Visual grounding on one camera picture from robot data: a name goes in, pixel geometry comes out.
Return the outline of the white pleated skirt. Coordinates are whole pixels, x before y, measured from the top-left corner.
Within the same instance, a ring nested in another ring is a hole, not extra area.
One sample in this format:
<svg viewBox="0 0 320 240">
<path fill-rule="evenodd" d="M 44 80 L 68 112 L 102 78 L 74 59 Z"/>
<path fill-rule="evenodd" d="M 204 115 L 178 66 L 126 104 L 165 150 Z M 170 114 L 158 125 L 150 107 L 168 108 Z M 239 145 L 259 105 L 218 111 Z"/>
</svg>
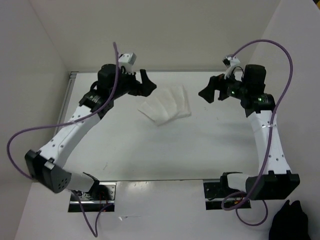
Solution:
<svg viewBox="0 0 320 240">
<path fill-rule="evenodd" d="M 156 126 L 192 115 L 188 94 L 182 84 L 156 89 L 137 110 Z"/>
</svg>

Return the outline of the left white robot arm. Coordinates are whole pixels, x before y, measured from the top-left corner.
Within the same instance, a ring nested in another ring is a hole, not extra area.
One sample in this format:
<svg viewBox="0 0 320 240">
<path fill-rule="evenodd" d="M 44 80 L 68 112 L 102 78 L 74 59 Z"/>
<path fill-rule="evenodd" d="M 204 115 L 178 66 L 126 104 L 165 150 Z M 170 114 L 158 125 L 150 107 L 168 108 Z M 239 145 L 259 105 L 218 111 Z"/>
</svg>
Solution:
<svg viewBox="0 0 320 240">
<path fill-rule="evenodd" d="M 157 88 L 145 69 L 139 72 L 141 81 L 136 79 L 135 73 L 125 72 L 123 66 L 117 68 L 114 64 L 105 64 L 101 67 L 97 80 L 79 101 L 68 125 L 38 151 L 29 150 L 25 154 L 33 180 L 55 194 L 68 189 L 81 192 L 88 200 L 108 197 L 108 189 L 97 178 L 85 172 L 71 173 L 64 166 L 82 138 L 113 108 L 116 99 L 125 94 L 147 97 Z"/>
</svg>

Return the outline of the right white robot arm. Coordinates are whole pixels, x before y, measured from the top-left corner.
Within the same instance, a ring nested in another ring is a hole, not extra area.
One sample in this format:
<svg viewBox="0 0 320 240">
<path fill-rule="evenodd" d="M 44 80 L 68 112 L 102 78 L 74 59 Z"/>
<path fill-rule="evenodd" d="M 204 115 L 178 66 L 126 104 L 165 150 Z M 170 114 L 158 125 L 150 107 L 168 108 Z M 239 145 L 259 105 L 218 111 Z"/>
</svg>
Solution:
<svg viewBox="0 0 320 240">
<path fill-rule="evenodd" d="M 250 200 L 284 200 L 300 184 L 298 174 L 293 174 L 283 152 L 276 115 L 276 103 L 265 93 L 266 69 L 262 65 L 246 65 L 241 80 L 235 75 L 212 76 L 208 85 L 198 95 L 213 103 L 235 98 L 245 111 L 253 133 L 258 153 L 258 174 L 249 176 L 241 172 L 225 172 L 219 184 L 220 193 L 229 197 L 236 191 L 249 195 Z"/>
</svg>

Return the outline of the black cloth pile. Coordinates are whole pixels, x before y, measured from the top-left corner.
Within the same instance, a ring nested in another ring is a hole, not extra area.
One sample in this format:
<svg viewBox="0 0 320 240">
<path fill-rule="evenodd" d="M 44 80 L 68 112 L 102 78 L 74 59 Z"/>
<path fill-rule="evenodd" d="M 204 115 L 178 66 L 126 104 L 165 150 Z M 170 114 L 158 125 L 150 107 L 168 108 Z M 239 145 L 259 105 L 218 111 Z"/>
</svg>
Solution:
<svg viewBox="0 0 320 240">
<path fill-rule="evenodd" d="M 273 217 L 269 240 L 310 240 L 309 218 L 301 202 L 287 200 Z"/>
</svg>

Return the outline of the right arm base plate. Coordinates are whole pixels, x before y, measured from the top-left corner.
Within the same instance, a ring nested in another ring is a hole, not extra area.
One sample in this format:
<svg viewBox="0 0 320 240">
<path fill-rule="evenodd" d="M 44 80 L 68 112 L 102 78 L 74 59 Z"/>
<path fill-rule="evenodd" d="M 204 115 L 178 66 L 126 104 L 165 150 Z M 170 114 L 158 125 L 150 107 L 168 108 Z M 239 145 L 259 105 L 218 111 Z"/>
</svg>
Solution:
<svg viewBox="0 0 320 240">
<path fill-rule="evenodd" d="M 206 210 L 222 210 L 222 200 L 232 193 L 239 192 L 238 190 L 222 187 L 219 180 L 204 181 L 204 198 Z M 238 204 L 243 198 L 244 194 L 228 198 L 224 206 L 230 208 Z M 251 209 L 251 203 L 248 200 L 240 209 Z"/>
</svg>

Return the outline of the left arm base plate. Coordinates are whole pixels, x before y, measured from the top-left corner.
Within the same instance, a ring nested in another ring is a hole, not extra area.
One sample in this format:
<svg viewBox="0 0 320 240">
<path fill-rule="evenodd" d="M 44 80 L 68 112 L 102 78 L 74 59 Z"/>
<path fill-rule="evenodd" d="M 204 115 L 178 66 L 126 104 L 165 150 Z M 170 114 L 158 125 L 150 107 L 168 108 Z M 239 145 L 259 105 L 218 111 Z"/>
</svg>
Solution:
<svg viewBox="0 0 320 240">
<path fill-rule="evenodd" d="M 115 211 L 115 198 L 116 198 L 116 182 L 101 182 L 102 192 L 97 196 L 91 196 L 85 192 L 76 191 L 83 210 L 86 213 L 114 212 Z"/>
</svg>

